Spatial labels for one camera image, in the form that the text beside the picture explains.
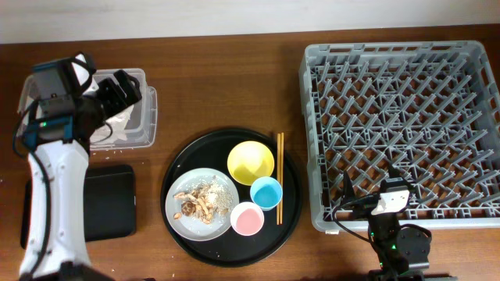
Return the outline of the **clear plastic waste bin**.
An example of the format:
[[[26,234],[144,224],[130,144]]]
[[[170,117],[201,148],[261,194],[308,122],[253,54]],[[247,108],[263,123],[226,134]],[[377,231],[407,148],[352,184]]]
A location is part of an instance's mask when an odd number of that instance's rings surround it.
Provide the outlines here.
[[[111,151],[147,148],[155,141],[158,105],[154,87],[149,87],[143,69],[130,68],[125,70],[139,80],[142,99],[134,104],[130,121],[125,128],[126,140],[117,140],[112,144],[91,144],[92,151]]]

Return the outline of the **yellow bowl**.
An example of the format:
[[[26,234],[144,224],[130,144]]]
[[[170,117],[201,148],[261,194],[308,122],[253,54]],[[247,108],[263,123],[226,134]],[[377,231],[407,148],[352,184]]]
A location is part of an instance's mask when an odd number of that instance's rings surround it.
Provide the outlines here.
[[[271,150],[258,141],[237,144],[227,157],[227,169],[238,183],[251,186],[258,178],[271,176],[275,160]]]

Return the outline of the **food scraps on plate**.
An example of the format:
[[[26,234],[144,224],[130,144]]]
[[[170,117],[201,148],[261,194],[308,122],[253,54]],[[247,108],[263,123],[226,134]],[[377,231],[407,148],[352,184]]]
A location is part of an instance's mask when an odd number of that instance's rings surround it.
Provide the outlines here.
[[[234,203],[229,187],[220,183],[217,176],[203,178],[190,185],[187,191],[174,194],[173,198],[181,203],[180,211],[173,215],[174,219],[187,216],[206,225],[212,224],[215,217],[224,217]]]

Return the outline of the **left wooden chopstick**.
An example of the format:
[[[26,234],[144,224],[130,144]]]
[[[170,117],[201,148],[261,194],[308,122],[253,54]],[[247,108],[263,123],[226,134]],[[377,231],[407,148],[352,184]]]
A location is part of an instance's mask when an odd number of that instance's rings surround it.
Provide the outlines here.
[[[281,187],[281,173],[282,173],[282,160],[281,160],[281,145],[282,145],[282,136],[281,133],[277,134],[277,181],[280,184],[280,191],[282,191]],[[281,199],[278,202],[278,205],[276,207],[277,209],[277,225],[279,226],[281,224],[282,220],[282,214],[281,214]]]

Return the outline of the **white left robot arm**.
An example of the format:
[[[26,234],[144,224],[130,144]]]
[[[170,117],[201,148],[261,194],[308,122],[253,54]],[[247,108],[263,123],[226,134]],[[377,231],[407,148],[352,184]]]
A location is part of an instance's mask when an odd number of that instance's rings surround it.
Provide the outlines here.
[[[122,69],[95,81],[93,58],[78,52],[33,66],[39,95],[12,134],[30,165],[32,195],[21,280],[107,280],[93,269],[84,238],[84,179],[91,135],[138,103],[140,82]]]

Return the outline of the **grey plate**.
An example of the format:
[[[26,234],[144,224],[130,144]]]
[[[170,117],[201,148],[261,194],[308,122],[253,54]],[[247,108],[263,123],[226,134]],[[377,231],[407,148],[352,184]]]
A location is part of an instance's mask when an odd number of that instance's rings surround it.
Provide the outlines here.
[[[173,198],[174,194],[181,191],[187,191],[189,186],[193,183],[196,183],[203,178],[206,179],[212,176],[217,176],[220,183],[225,183],[229,187],[230,192],[234,196],[233,208],[224,217],[215,217],[213,223],[209,225],[187,216],[183,216],[178,220],[174,219],[173,215],[180,211],[181,205],[179,201]],[[221,236],[229,230],[230,214],[238,203],[238,191],[229,177],[215,169],[199,168],[184,173],[169,185],[169,191],[166,196],[164,209],[168,223],[177,234],[188,240],[208,241]]]

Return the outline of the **grey dishwasher rack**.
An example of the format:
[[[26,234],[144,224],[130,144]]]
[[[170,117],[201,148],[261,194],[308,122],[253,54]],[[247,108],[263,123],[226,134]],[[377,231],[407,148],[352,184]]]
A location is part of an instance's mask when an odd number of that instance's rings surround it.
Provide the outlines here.
[[[313,227],[366,222],[340,204],[392,164],[415,192],[403,223],[428,229],[499,225],[499,89],[478,41],[311,44],[298,71]]]

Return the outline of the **round black serving tray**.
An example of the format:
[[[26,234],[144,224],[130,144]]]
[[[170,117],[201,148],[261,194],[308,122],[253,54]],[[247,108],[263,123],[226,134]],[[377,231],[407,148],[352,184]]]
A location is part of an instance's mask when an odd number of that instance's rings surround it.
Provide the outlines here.
[[[270,137],[249,129],[215,130],[187,144],[175,157],[162,183],[161,212],[166,228],[177,244],[190,256],[210,265],[241,267],[256,263],[277,251],[291,236],[302,212],[302,179],[295,160],[284,153],[284,218],[276,223],[276,212],[265,211],[263,228],[253,236],[242,236],[233,229],[207,241],[182,237],[175,229],[173,216],[166,209],[173,183],[183,174],[197,168],[210,168],[228,175],[227,156],[243,141],[258,141],[273,153],[277,144]]]

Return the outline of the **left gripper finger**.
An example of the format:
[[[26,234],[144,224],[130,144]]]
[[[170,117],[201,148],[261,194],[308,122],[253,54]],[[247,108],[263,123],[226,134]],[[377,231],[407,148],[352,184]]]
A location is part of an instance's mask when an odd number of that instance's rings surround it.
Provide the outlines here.
[[[124,91],[111,78],[98,83],[96,98],[102,103],[106,117],[113,117],[127,108]]]
[[[117,70],[113,76],[120,87],[118,95],[127,105],[133,105],[142,99],[140,83],[137,78],[131,76],[123,69]]]

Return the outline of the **black rectangular tray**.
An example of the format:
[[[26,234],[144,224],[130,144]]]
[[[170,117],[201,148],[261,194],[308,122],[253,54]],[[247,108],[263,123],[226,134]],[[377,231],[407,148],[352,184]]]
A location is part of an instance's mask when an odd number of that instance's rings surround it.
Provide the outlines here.
[[[135,175],[130,165],[88,169],[84,180],[84,237],[87,242],[136,232]]]

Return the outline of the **wooden chopstick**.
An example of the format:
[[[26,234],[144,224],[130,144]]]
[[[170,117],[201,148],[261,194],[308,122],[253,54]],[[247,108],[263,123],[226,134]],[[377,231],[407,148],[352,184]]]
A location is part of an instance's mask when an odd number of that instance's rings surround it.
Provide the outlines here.
[[[280,191],[282,191],[281,187],[281,173],[282,173],[282,160],[281,160],[281,145],[282,145],[282,136],[281,133],[277,134],[277,181],[280,184]],[[279,226],[281,224],[282,220],[282,214],[281,214],[281,199],[278,202],[278,205],[276,207],[277,209],[277,225]]]
[[[283,203],[284,203],[284,133],[279,133],[279,149],[278,149],[278,156],[279,156],[279,161],[280,161],[280,168],[279,168],[279,182],[281,185],[281,190],[282,190],[282,198],[279,203],[279,208],[278,208],[278,225],[283,224]]]

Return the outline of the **blue cup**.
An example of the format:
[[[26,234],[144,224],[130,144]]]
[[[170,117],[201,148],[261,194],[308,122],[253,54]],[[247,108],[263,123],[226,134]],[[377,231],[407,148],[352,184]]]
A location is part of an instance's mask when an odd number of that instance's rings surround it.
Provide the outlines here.
[[[263,211],[270,211],[283,197],[282,186],[273,177],[260,177],[251,185],[250,197]]]

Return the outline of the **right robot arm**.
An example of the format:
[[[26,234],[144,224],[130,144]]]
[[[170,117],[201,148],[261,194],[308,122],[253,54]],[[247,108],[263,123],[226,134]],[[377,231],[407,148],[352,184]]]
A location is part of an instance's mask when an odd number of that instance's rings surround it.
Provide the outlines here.
[[[368,280],[455,280],[454,276],[427,276],[431,231],[415,224],[401,224],[398,214],[405,211],[414,186],[400,172],[388,168],[388,178],[372,194],[357,197],[347,172],[343,175],[341,203],[334,209],[350,209],[357,219],[368,222],[368,237],[361,239],[376,252],[380,268],[369,271]]]

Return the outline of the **pink cup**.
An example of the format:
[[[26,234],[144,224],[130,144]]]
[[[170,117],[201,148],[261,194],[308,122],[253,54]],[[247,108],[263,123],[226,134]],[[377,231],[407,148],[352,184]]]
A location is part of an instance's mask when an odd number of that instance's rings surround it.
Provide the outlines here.
[[[234,231],[246,237],[257,234],[264,221],[263,210],[252,202],[241,202],[230,214],[230,224]]]

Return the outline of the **white tissue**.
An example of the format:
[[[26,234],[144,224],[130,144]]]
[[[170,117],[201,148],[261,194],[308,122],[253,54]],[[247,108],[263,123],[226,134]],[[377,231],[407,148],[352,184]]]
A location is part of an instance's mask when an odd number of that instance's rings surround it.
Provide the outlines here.
[[[125,128],[130,121],[131,113],[134,106],[123,110],[121,113],[106,120],[112,127],[112,130],[107,125],[101,126],[91,135],[92,144],[112,144],[115,141],[125,141],[127,139]]]

